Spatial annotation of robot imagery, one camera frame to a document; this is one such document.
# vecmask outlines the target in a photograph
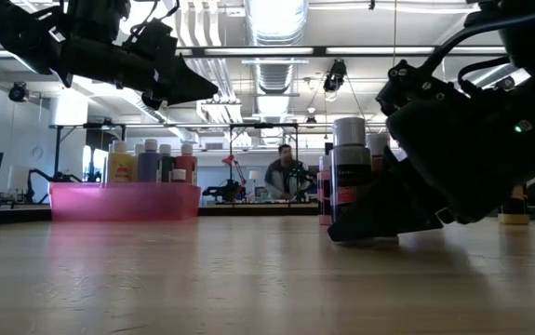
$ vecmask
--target wooden table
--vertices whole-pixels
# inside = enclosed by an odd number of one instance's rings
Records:
[[[0,334],[535,334],[535,222],[329,243],[315,218],[0,226]]]

